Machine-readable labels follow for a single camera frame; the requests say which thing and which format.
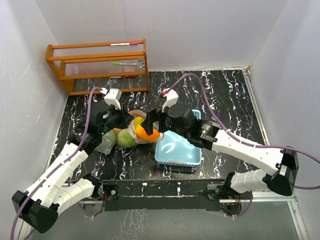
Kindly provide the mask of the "orange yellow mango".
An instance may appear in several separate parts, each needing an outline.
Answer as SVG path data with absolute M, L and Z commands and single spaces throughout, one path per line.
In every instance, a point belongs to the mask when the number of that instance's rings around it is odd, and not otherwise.
M 136 135 L 148 142 L 155 142 L 158 140 L 158 138 L 161 136 L 161 134 L 153 128 L 153 134 L 152 135 L 147 135 L 147 132 L 144 130 L 144 128 L 142 127 L 141 129 L 139 129 L 138 131 L 135 130 Z

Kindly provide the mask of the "green cabbage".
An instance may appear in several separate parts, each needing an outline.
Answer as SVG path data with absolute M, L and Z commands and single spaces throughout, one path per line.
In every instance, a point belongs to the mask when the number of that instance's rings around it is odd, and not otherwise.
M 117 143 L 120 147 L 130 148 L 136 144 L 136 141 L 126 129 L 123 129 L 118 133 Z

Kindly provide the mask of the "clear orange-zip bag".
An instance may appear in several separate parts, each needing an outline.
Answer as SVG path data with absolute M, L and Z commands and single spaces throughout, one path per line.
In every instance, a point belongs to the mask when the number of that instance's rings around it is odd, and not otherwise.
M 102 142 L 95 148 L 99 153 L 109 155 L 117 142 L 119 128 L 114 128 L 102 136 Z
M 153 132 L 148 135 L 141 126 L 147 114 L 142 110 L 131 110 L 129 112 L 133 116 L 133 120 L 126 129 L 114 128 L 113 132 L 116 136 L 116 144 L 119 149 L 131 148 L 136 145 L 157 143 L 164 138 L 164 134 L 158 131 L 158 124 L 153 123 Z

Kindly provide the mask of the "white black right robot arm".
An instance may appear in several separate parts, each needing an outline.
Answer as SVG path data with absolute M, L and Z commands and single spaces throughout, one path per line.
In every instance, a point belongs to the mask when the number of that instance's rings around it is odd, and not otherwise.
M 148 111 L 141 127 L 151 135 L 155 122 L 161 133 L 174 132 L 195 147 L 224 153 L 257 167 L 245 173 L 229 173 L 222 185 L 208 187 L 207 195 L 235 199 L 256 190 L 271 190 L 282 196 L 293 194 L 299 168 L 294 150 L 269 148 L 255 142 L 247 146 L 243 140 L 234 140 L 219 124 L 196 118 L 193 111 L 181 103 Z

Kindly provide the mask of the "netted green melon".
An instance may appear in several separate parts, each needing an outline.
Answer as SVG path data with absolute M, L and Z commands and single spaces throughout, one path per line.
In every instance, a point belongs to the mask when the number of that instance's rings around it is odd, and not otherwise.
M 110 130 L 102 136 L 102 152 L 105 154 L 110 154 L 114 145 L 116 144 L 116 134 L 113 130 Z

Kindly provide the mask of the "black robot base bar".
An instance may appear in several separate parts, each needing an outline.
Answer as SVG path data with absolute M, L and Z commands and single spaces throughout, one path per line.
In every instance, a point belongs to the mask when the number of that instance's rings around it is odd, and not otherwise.
M 101 204 L 104 211 L 121 210 L 181 210 L 201 209 L 220 211 L 228 203 L 240 204 L 250 194 L 241 197 L 214 196 L 214 188 L 222 180 L 210 179 L 158 179 L 158 180 L 103 180 L 102 194 L 98 199 L 85 198 L 85 205 Z

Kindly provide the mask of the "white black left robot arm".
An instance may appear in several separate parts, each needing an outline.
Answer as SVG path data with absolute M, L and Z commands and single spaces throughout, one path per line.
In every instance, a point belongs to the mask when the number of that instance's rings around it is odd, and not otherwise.
M 14 222 L 21 219 L 43 234 L 72 205 L 88 197 L 99 199 L 104 188 L 101 180 L 91 174 L 66 189 L 62 189 L 62 186 L 102 143 L 104 135 L 114 128 L 126 129 L 132 118 L 121 104 L 89 104 L 87 118 L 76 126 L 49 168 L 25 191 L 18 190 L 13 194 L 11 200 L 16 212 Z

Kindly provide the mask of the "yellow starfruit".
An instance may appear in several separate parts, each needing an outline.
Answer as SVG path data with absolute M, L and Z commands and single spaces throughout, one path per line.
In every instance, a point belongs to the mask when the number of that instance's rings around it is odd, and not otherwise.
M 141 116 L 138 116 L 138 117 L 136 117 L 136 118 L 133 120 L 134 129 L 135 129 L 136 131 L 138 131 L 139 129 L 142 128 L 141 124 L 144 122 L 144 120 L 145 120 L 145 119 L 144 119 L 143 117 L 141 117 Z

